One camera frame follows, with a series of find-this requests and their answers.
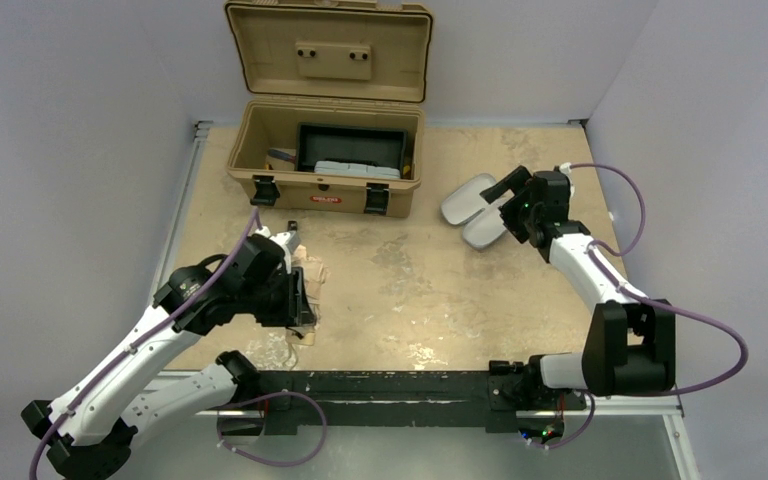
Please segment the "lilac zippered umbrella case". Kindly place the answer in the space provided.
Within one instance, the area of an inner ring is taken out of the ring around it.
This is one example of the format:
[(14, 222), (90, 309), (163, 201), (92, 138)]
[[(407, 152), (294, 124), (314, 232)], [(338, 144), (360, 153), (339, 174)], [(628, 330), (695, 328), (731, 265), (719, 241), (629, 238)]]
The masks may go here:
[(499, 212), (504, 198), (488, 202), (481, 196), (496, 183), (492, 175), (478, 174), (441, 203), (443, 219), (450, 225), (461, 227), (463, 241), (474, 250), (485, 250), (507, 232)]

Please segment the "beige umbrella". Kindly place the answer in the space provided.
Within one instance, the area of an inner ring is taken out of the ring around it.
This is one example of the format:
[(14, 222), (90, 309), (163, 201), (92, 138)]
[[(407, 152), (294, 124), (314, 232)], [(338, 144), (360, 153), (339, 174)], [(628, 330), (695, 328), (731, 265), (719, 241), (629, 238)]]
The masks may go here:
[(315, 316), (315, 321), (312, 326), (287, 329), (285, 340), (290, 345), (313, 346), (315, 332), (322, 320), (322, 287), (327, 282), (330, 271), (325, 262), (320, 257), (311, 255), (304, 245), (296, 248), (292, 253), (291, 259), (293, 267), (301, 267), (303, 269), (306, 298)]

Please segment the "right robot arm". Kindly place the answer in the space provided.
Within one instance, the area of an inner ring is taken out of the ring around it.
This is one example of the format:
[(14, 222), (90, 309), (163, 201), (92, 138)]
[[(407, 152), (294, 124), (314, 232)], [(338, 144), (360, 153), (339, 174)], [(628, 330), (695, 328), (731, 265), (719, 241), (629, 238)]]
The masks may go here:
[(572, 168), (529, 172), (519, 166), (480, 196), (498, 202), (503, 226), (562, 273), (591, 313), (580, 352), (536, 355), (532, 384), (597, 396), (657, 395), (675, 384), (675, 315), (631, 286), (570, 216)]

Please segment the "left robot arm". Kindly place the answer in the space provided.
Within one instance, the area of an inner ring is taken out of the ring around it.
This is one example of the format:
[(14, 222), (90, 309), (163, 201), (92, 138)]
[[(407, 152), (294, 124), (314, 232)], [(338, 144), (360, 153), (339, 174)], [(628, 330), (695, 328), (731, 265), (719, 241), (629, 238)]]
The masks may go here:
[(90, 374), (53, 400), (34, 400), (21, 418), (65, 479), (107, 479), (153, 433), (198, 411), (225, 405), (289, 405), (289, 384), (273, 381), (240, 352), (227, 351), (170, 386), (145, 387), (181, 352), (235, 316), (301, 332), (316, 323), (304, 271), (292, 264), (294, 231), (263, 227), (228, 254), (176, 269), (128, 335)]

